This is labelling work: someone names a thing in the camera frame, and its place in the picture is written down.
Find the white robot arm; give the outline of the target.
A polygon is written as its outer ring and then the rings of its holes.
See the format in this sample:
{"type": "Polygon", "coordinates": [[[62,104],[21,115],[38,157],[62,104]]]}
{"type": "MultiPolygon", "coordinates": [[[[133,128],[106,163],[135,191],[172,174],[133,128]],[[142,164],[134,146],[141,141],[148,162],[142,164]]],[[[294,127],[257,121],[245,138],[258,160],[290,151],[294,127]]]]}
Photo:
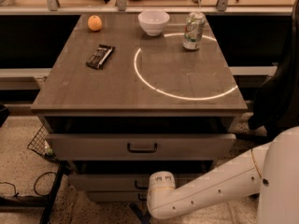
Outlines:
{"type": "Polygon", "coordinates": [[[257,224],[299,224],[299,127],[177,187],[169,172],[149,178],[147,207],[158,219],[258,193],[257,224]]]}

